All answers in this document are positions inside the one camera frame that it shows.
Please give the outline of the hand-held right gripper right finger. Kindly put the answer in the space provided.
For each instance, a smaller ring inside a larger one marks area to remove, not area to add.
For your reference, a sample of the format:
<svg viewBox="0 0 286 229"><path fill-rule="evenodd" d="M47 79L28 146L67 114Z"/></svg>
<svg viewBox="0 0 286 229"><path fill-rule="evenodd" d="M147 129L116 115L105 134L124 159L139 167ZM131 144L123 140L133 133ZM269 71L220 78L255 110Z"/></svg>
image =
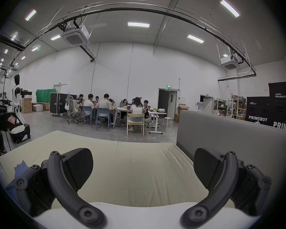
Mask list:
<svg viewBox="0 0 286 229"><path fill-rule="evenodd" d="M236 209L249 216L260 216L272 181L254 165L244 165L236 153L221 154L198 148L194 154L194 172L208 196L187 209L180 218L184 228L198 228L211 220L232 200Z"/></svg>

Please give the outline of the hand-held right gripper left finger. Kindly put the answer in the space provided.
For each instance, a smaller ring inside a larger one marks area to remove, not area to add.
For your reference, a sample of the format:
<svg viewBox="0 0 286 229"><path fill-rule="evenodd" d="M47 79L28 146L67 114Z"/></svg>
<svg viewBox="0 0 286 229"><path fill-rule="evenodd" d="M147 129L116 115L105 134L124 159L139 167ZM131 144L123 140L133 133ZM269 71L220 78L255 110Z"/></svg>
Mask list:
<svg viewBox="0 0 286 229"><path fill-rule="evenodd" d="M52 151L42 164L32 165L14 179L16 201L30 216L36 217L51 209L55 199L78 222L91 229L107 224L104 213L83 200L78 191L93 170L93 156L87 148L65 154Z"/></svg>

